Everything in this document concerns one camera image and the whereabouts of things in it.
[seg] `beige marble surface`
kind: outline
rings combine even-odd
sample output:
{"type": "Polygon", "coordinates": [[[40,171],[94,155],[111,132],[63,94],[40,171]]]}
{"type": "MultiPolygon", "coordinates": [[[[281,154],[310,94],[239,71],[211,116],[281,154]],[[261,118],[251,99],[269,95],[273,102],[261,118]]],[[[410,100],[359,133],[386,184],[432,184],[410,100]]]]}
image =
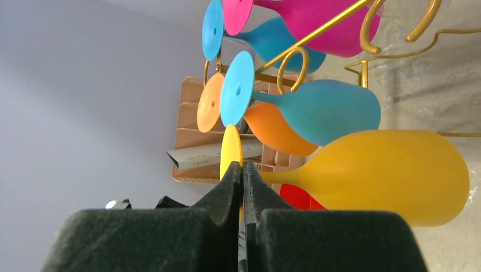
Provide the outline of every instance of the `beige marble surface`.
{"type": "MultiPolygon", "coordinates": [[[[481,27],[480,0],[444,1],[441,14],[414,44],[404,35],[421,18],[428,1],[386,1],[374,43],[382,54],[413,52],[431,43],[442,28],[481,27]]],[[[369,57],[328,56],[313,79],[356,83],[344,65],[369,57]]],[[[379,60],[369,69],[369,88],[382,105],[381,129],[429,129],[481,132],[481,33],[441,35],[430,51],[411,58],[379,60]]],[[[465,209],[452,222],[414,228],[430,271],[481,271],[481,138],[450,138],[469,166],[471,192],[465,209]]]]}

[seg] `wall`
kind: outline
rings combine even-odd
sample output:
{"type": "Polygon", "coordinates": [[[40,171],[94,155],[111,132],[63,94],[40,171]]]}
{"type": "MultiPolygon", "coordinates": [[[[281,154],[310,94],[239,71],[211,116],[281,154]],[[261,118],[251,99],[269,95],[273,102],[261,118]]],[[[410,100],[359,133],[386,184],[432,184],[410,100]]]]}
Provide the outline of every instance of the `wall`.
{"type": "MultiPolygon", "coordinates": [[[[447,5],[449,2],[443,1],[446,4],[441,13],[418,42],[408,44],[403,42],[404,36],[418,23],[427,1],[386,1],[386,13],[374,43],[383,48],[383,54],[401,54],[427,46],[439,29],[481,27],[480,1],[453,0],[447,5]]],[[[381,129],[481,133],[480,44],[481,33],[447,34],[421,55],[371,62],[369,88],[381,102],[381,129]]],[[[370,56],[328,56],[313,78],[356,84],[356,75],[343,67],[370,56]]],[[[430,271],[477,272],[481,271],[481,138],[449,140],[469,167],[469,199],[452,222],[441,227],[414,228],[414,233],[430,271]]]]}
{"type": "Polygon", "coordinates": [[[0,14],[0,271],[38,271],[77,210],[211,188],[174,182],[165,154],[181,82],[202,76],[200,34],[95,0],[3,0],[0,14]]]}

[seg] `gray wall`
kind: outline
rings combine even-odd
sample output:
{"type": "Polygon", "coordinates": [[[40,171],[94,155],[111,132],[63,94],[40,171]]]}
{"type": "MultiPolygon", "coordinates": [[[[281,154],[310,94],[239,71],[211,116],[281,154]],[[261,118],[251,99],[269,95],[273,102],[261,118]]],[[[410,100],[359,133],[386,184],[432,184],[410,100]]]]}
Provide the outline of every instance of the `gray wall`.
{"type": "Polygon", "coordinates": [[[102,1],[0,2],[0,271],[38,271],[76,210],[211,188],[174,182],[165,154],[199,33],[102,1]]]}

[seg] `gold metal rack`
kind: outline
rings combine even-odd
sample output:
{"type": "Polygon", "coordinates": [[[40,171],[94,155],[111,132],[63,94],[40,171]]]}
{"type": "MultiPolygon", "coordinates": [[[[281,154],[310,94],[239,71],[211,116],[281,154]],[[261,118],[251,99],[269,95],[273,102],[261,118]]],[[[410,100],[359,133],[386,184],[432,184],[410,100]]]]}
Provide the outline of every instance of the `gold metal rack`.
{"type": "MultiPolygon", "coordinates": [[[[370,40],[369,40],[369,30],[372,24],[372,21],[378,12],[379,8],[384,4],[386,0],[359,0],[356,3],[354,3],[352,6],[348,7],[345,9],[343,12],[338,14],[337,16],[333,17],[331,20],[328,22],[324,23],[322,26],[308,34],[306,37],[303,39],[299,40],[297,43],[293,44],[290,48],[286,49],[282,53],[280,53],[278,56],[273,58],[272,60],[268,61],[265,63],[262,67],[258,68],[255,71],[255,78],[257,80],[262,80],[265,82],[270,82],[270,83],[276,83],[277,84],[277,89],[280,94],[284,94],[284,89],[283,86],[289,86],[291,87],[291,91],[295,92],[302,82],[304,81],[306,74],[307,74],[307,68],[309,66],[309,54],[307,50],[303,47],[310,41],[314,40],[317,38],[319,35],[323,34],[324,32],[328,31],[335,25],[339,24],[342,22],[344,19],[347,17],[351,16],[358,10],[362,9],[363,7],[367,6],[370,3],[373,3],[370,7],[369,10],[364,18],[364,21],[361,26],[361,32],[359,36],[359,42],[361,48],[370,53],[370,54],[379,54],[382,49],[378,46],[373,45],[370,40]],[[300,53],[303,58],[303,65],[302,69],[299,73],[299,76],[296,81],[293,80],[288,80],[284,79],[284,71],[285,71],[285,66],[289,62],[289,60],[292,58],[293,55],[296,53],[300,53]],[[266,75],[263,74],[264,71],[272,67],[274,64],[278,63],[278,61],[281,61],[281,66],[279,67],[279,72],[277,76],[271,76],[271,75],[266,75]]],[[[437,15],[437,12],[441,6],[442,0],[429,0],[428,8],[426,9],[426,12],[424,13],[423,17],[417,24],[417,26],[405,37],[406,42],[413,43],[418,38],[425,32],[425,30],[430,26],[430,24],[433,22],[434,18],[437,15]]],[[[395,59],[395,58],[406,58],[406,57],[411,57],[415,56],[421,53],[426,52],[427,50],[430,50],[437,42],[440,34],[443,33],[451,33],[451,34],[469,34],[469,33],[478,33],[481,32],[481,28],[474,28],[474,29],[468,29],[468,30],[459,30],[459,29],[442,29],[436,32],[434,35],[433,42],[426,46],[423,49],[420,49],[415,52],[411,53],[406,53],[406,54],[399,54],[399,55],[392,55],[392,56],[374,56],[370,57],[367,59],[363,59],[361,61],[354,62],[352,64],[346,65],[344,69],[347,71],[353,72],[358,75],[358,84],[359,86],[367,88],[369,85],[369,77],[368,77],[368,63],[370,61],[374,60],[379,60],[379,59],[395,59]],[[357,71],[352,69],[351,67],[356,66],[356,65],[361,65],[361,71],[357,71]]],[[[205,67],[204,67],[204,85],[207,83],[207,74],[208,74],[208,68],[209,68],[209,61],[206,61],[205,67]]],[[[217,64],[216,64],[216,72],[217,73],[226,73],[229,67],[227,65],[222,64],[221,60],[221,52],[219,51],[219,54],[217,56],[217,64]]],[[[440,135],[446,136],[446,137],[481,137],[481,133],[444,133],[444,132],[439,132],[440,135]]]]}

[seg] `brown storage organizer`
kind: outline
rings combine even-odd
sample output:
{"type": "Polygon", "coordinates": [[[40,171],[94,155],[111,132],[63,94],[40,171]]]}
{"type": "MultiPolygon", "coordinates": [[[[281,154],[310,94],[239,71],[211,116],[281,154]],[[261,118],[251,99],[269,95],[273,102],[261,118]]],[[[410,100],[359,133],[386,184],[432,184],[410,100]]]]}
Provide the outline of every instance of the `brown storage organizer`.
{"type": "MultiPolygon", "coordinates": [[[[203,89],[204,86],[202,78],[191,76],[182,82],[175,149],[222,142],[225,128],[220,119],[214,129],[207,133],[202,133],[197,128],[197,107],[199,105],[199,98],[203,89]]],[[[258,80],[254,84],[254,90],[268,91],[269,94],[279,94],[275,84],[258,80]]],[[[254,136],[252,134],[241,134],[240,137],[244,138],[254,136]]],[[[261,171],[268,172],[296,169],[304,164],[304,158],[302,157],[283,152],[277,152],[276,150],[273,150],[265,145],[263,146],[260,160],[258,160],[258,158],[253,158],[252,160],[255,162],[260,161],[261,171]]],[[[172,178],[178,182],[216,184],[219,182],[219,171],[219,164],[185,170],[179,170],[175,165],[173,165],[172,178]]],[[[279,191],[279,187],[279,185],[273,186],[276,191],[279,191]]]]}

